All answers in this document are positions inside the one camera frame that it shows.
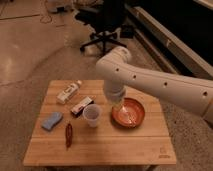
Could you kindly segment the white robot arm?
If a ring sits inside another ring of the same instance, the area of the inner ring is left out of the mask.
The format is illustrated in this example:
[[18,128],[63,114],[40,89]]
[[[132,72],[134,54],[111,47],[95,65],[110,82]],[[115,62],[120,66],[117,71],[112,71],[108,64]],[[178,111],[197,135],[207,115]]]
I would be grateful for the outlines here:
[[125,86],[173,103],[213,125],[213,80],[175,75],[129,64],[132,55],[118,46],[96,63],[104,79],[103,91],[111,102],[120,102]]

